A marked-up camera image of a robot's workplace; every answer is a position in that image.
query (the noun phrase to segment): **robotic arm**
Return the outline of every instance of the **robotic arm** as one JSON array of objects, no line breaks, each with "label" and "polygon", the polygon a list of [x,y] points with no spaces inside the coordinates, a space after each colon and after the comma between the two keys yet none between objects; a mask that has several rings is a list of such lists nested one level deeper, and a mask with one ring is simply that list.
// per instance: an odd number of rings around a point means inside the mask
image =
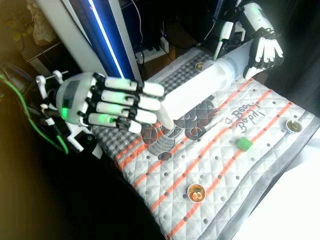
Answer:
[{"label": "robotic arm", "polygon": [[[164,95],[160,84],[139,84],[88,72],[63,81],[59,71],[53,73],[60,86],[54,91],[54,104],[49,107],[58,110],[62,119],[70,124],[98,125],[140,133],[140,122],[154,124],[157,121],[151,111],[159,110],[161,104],[151,97]],[[36,81],[42,98],[49,103],[46,79],[38,76]]]},{"label": "robotic arm", "polygon": [[243,77],[248,80],[264,70],[280,65],[284,56],[275,29],[261,7],[255,2],[238,7],[240,2],[237,1],[237,8],[232,17],[236,22],[226,21],[222,27],[214,59],[221,56],[221,49],[228,48],[234,33],[241,32],[241,42],[245,40],[247,34],[253,38],[249,63],[243,73]]}]

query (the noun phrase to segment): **green block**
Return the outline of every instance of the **green block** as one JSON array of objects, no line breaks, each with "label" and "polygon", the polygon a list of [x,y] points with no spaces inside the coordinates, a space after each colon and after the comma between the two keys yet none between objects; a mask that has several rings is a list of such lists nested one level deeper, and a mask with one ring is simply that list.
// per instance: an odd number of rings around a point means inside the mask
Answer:
[{"label": "green block", "polygon": [[253,143],[244,136],[236,143],[236,146],[244,152],[248,151],[252,145]]}]

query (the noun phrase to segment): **green cable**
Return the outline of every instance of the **green cable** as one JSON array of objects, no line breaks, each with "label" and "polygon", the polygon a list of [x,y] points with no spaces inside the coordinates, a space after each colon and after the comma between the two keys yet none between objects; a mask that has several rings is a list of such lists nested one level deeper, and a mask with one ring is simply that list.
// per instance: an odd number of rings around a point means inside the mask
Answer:
[{"label": "green cable", "polygon": [[31,116],[30,116],[30,113],[29,113],[29,109],[27,107],[27,104],[24,100],[24,97],[22,96],[22,94],[19,92],[19,90],[9,81],[6,80],[6,78],[0,74],[0,78],[1,80],[6,84],[8,85],[15,93],[16,95],[18,96],[21,104],[22,104],[22,107],[23,107],[23,110],[27,116],[27,119],[29,121],[29,123],[31,124],[31,126],[34,128],[34,130],[41,136],[43,137],[45,140],[47,140],[49,143],[51,143],[53,146],[55,146],[59,151],[61,152],[65,152],[65,154],[68,154],[69,153],[69,150],[68,150],[68,147],[67,145],[65,144],[65,142],[63,141],[63,139],[61,138],[61,136],[56,136],[56,138],[58,139],[58,141],[60,142],[60,144],[62,145],[63,149],[58,146],[54,141],[52,141],[49,137],[47,137],[47,135],[45,135],[38,127],[37,125],[34,123],[34,121],[31,119]]}]

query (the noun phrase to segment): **led light strip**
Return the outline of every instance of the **led light strip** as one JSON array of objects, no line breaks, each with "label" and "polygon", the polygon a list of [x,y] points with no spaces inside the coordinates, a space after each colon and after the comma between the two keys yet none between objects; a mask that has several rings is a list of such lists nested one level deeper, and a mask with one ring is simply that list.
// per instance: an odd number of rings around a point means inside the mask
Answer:
[{"label": "led light strip", "polygon": [[95,17],[95,19],[96,19],[96,22],[97,22],[98,25],[99,25],[99,28],[100,28],[100,30],[101,30],[101,32],[102,32],[102,35],[103,35],[103,38],[104,38],[104,40],[105,40],[105,42],[106,42],[106,44],[107,44],[107,46],[108,46],[108,48],[109,48],[109,51],[110,51],[110,53],[111,53],[111,55],[112,55],[112,58],[113,58],[113,60],[114,60],[115,65],[116,65],[116,68],[118,69],[121,78],[124,79],[125,76],[124,76],[124,74],[123,74],[123,72],[122,72],[122,70],[121,70],[121,68],[120,68],[120,65],[119,65],[119,63],[118,63],[117,57],[116,57],[116,55],[115,55],[115,52],[114,52],[114,50],[112,49],[112,46],[111,46],[110,41],[109,41],[109,38],[108,38],[107,33],[106,33],[106,31],[105,31],[105,28],[104,28],[104,26],[103,26],[103,24],[102,24],[102,22],[101,22],[101,20],[100,20],[99,14],[98,14],[97,9],[96,9],[95,4],[94,4],[94,1],[93,1],[93,0],[88,0],[88,2],[89,2],[89,4],[90,4],[91,7],[92,7],[92,11],[93,11],[94,17]]}]

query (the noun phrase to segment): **quilted mat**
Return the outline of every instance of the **quilted mat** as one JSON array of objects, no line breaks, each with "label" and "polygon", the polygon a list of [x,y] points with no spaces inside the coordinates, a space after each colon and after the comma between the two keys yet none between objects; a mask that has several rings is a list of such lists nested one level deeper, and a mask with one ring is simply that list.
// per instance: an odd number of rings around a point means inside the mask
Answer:
[{"label": "quilted mat", "polygon": [[[166,94],[198,72],[210,57],[192,49],[151,78]],[[290,134],[294,118],[303,131]],[[176,120],[172,130],[143,124],[141,134],[96,127],[93,133],[144,199],[167,239],[232,239],[270,182],[294,159],[320,121],[254,79],[235,81]],[[242,137],[253,145],[236,146]],[[206,190],[201,203],[191,184]]]}]

